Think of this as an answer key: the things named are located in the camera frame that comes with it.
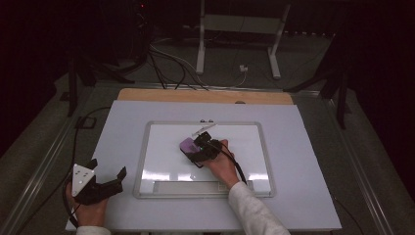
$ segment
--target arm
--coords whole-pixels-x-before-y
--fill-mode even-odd
[[[203,162],[213,175],[221,180],[229,191],[229,205],[238,216],[247,234],[290,234],[281,221],[259,200],[254,193],[239,181],[235,166],[224,154],[220,153],[214,160]]]
[[[104,228],[108,199],[90,206],[79,205],[70,193],[71,187],[71,184],[67,185],[66,193],[67,198],[75,208],[79,224],[76,235],[111,235],[110,230]]]
[[[247,234],[290,234],[281,221],[245,183],[239,182],[231,188],[228,202]]]

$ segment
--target person's right hand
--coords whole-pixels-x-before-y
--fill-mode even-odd
[[[79,226],[104,226],[105,213],[107,209],[108,198],[103,201],[85,206],[80,205],[75,201],[75,198],[71,194],[72,184],[67,185],[67,198],[72,206],[75,208],[76,218]]]
[[[222,151],[234,158],[234,155],[228,151],[228,141],[222,140]],[[236,183],[239,182],[239,178],[236,174],[235,165],[229,158],[223,153],[219,153],[214,160],[207,160],[202,162],[202,164],[210,169],[213,175],[226,184],[228,189],[231,189]]]

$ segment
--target cable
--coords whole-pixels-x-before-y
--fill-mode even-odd
[[[219,141],[219,143],[225,147],[225,149],[231,153],[228,149],[228,147],[226,145],[224,145],[222,142]],[[209,142],[206,142],[206,144],[208,144],[209,146],[211,146],[213,149],[219,151],[220,153],[224,154],[235,166],[235,168],[238,170],[239,176],[241,176],[241,180],[248,185],[247,183],[247,179],[245,178],[244,173],[242,172],[241,166],[235,161],[235,158],[233,158],[232,156],[230,156],[228,153],[226,153],[225,151],[223,151],[222,149],[217,148],[216,146],[212,145]]]
[[[171,61],[174,61],[174,62],[176,62],[177,64],[179,64],[179,65],[181,65],[181,66],[183,66],[182,67],[182,69],[184,69],[186,72],[188,72],[189,73],[189,75],[192,77],[192,79],[199,85],[199,86],[201,86],[203,89],[205,89],[205,90],[208,90],[205,86],[207,86],[208,87],[208,85],[207,84],[205,84],[205,83],[203,83],[201,80],[200,80],[200,78],[198,77],[198,75],[196,74],[196,77],[198,78],[198,80],[195,78],[195,77],[193,77],[193,75],[192,75],[192,72],[190,72],[189,71],[189,69],[185,66],[185,65],[183,65],[182,63],[180,63],[178,60],[180,60],[180,61],[183,61],[183,62],[185,62],[188,66],[190,66],[193,70],[194,70],[194,72],[196,73],[196,70],[195,70],[195,68],[193,68],[192,67],[192,65],[190,65],[187,61],[185,61],[184,59],[181,59],[181,58],[179,58],[179,57],[175,57],[175,56],[172,56],[172,55],[170,55],[170,54],[167,54],[167,53],[165,53],[165,52],[162,52],[162,51],[160,51],[160,50],[158,50],[157,48],[155,48],[154,46],[151,46],[152,48],[153,48],[153,50],[150,50],[150,52],[151,53],[158,53],[158,54],[160,54],[160,55],[163,55],[166,59],[169,59],[169,60],[171,60]]]
[[[106,110],[106,109],[110,109],[111,107],[103,107],[103,108],[99,108],[96,110],[93,110],[91,112],[89,112],[85,117],[81,118],[77,123],[76,123],[76,129],[75,129],[75,134],[74,134],[74,140],[73,140],[73,146],[72,146],[72,154],[71,154],[71,160],[70,160],[70,167],[67,170],[65,177],[63,179],[61,179],[61,181],[58,183],[58,185],[52,190],[52,192],[46,197],[45,200],[43,200],[43,202],[39,205],[39,207],[37,207],[37,209],[35,209],[33,211],[33,213],[31,215],[29,215],[26,219],[26,221],[22,224],[21,228],[16,232],[16,234],[20,234],[22,233],[22,231],[24,230],[24,228],[28,225],[28,223],[34,218],[34,216],[46,205],[46,203],[52,198],[52,196],[56,193],[56,191],[61,187],[61,185],[67,180],[68,175],[70,173],[70,171],[72,170],[74,161],[75,161],[75,150],[76,150],[76,139],[77,139],[77,134],[79,131],[79,127],[82,123],[84,123],[86,121],[87,118],[89,118],[90,115],[98,112],[98,111],[102,111],[102,110]]]
[[[186,78],[186,71],[185,71],[185,68],[184,68],[184,66],[182,65],[182,64],[180,64],[179,62],[177,62],[176,60],[174,60],[174,59],[172,59],[172,58],[168,58],[168,57],[166,57],[166,56],[161,56],[161,55],[157,55],[157,54],[155,54],[155,55],[153,55],[153,56],[156,56],[156,57],[160,57],[160,58],[164,58],[164,59],[168,59],[168,60],[171,60],[171,61],[174,61],[174,62],[176,62],[177,63],[177,65],[179,65],[180,66],[180,68],[182,69],[182,72],[183,72],[183,75],[182,75],[182,77],[181,77],[181,79],[180,79],[180,81],[174,81],[174,80],[172,80],[172,79],[169,79],[168,77],[166,77],[164,74],[162,74],[162,72],[161,72],[161,70],[160,70],[160,68],[158,68],[157,67],[157,65],[151,65],[150,63],[149,63],[149,65],[150,66],[152,66],[152,67],[154,67],[155,68],[155,70],[158,70],[159,71],[159,73],[161,74],[161,76],[163,77],[163,78],[165,78],[166,80],[169,80],[169,81],[171,81],[171,82],[173,82],[173,83],[176,83],[176,86],[174,87],[174,89],[176,90],[182,83],[183,84],[185,84],[185,85],[187,85],[188,87],[190,87],[190,88],[192,88],[192,89],[195,89],[194,87],[192,87],[191,85],[189,85],[189,84],[187,84],[187,83],[184,83],[183,81],[184,81],[184,79]]]
[[[194,80],[195,80],[195,82],[197,82],[202,88],[204,88],[205,90],[207,90],[206,88],[205,88],[205,86],[206,87],[209,87],[209,85],[207,85],[207,84],[205,84],[204,82],[202,82],[201,81],[201,79],[199,78],[199,76],[198,76],[198,74],[196,73],[196,69],[189,63],[189,62],[187,62],[186,60],[184,60],[184,59],[182,59],[182,58],[179,58],[179,57],[176,57],[176,56],[173,56],[173,55],[170,55],[170,54],[167,54],[167,53],[165,53],[165,52],[163,52],[163,51],[161,51],[161,50],[159,50],[159,49],[157,49],[156,47],[154,47],[153,45],[151,45],[150,44],[150,47],[151,48],[153,48],[153,50],[155,50],[155,52],[157,52],[157,53],[160,53],[160,54],[163,54],[163,55],[166,55],[166,56],[168,56],[168,57],[171,57],[171,58],[174,58],[174,59],[176,59],[176,60],[180,60],[180,61],[183,61],[184,63],[186,63],[190,68],[192,68],[192,70],[193,70],[193,72],[195,73],[195,75],[196,75],[196,78],[198,79],[198,81],[196,81],[195,80],[195,77],[193,77],[192,76],[192,74],[189,72],[189,70],[185,67],[185,69],[186,69],[186,71],[192,76],[192,78],[194,78]]]
[[[330,196],[332,196],[332,198],[345,210],[345,212],[348,214],[348,216],[350,216],[350,218],[354,221],[354,223],[357,225],[357,227],[360,230],[360,233],[362,235],[364,235],[363,233],[363,229],[360,227],[359,223],[357,222],[357,220],[354,218],[354,216],[351,214],[350,211],[348,211],[348,209],[345,207],[345,205],[343,205],[335,196],[333,196],[333,194],[329,191]]]
[[[155,59],[153,58],[153,55],[152,54],[149,54],[150,55],[150,58],[151,58],[151,60],[152,60],[152,62],[153,62],[153,68],[155,69],[155,72],[156,72],[156,75],[157,75],[157,78],[159,79],[159,82],[160,82],[160,84],[161,84],[161,86],[162,86],[162,89],[166,89],[165,88],[165,85],[164,85],[164,81],[162,80],[162,76],[161,76],[161,74],[160,74],[160,70],[158,69],[158,66],[157,66],[157,64],[156,64],[156,61],[155,61]]]

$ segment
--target white board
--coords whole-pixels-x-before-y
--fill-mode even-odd
[[[126,166],[124,191],[110,198],[105,226],[114,231],[242,230],[226,198],[137,199],[137,165],[149,121],[256,121],[262,126],[276,194],[260,198],[291,231],[342,228],[296,106],[114,101],[93,158],[97,180]],[[229,142],[232,151],[233,142]],[[75,228],[68,223],[67,229]]]
[[[208,168],[197,168],[180,151],[179,144],[211,122],[154,122],[146,127],[134,196],[137,198],[226,197],[228,190]],[[207,132],[212,139],[227,139],[258,197],[274,196],[274,185],[260,124],[217,122]]]

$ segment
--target white sleeve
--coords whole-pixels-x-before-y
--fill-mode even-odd
[[[76,235],[111,235],[111,232],[105,227],[80,226],[76,229]]]
[[[245,183],[238,182],[231,188],[228,201],[248,235],[290,234],[281,221]]]

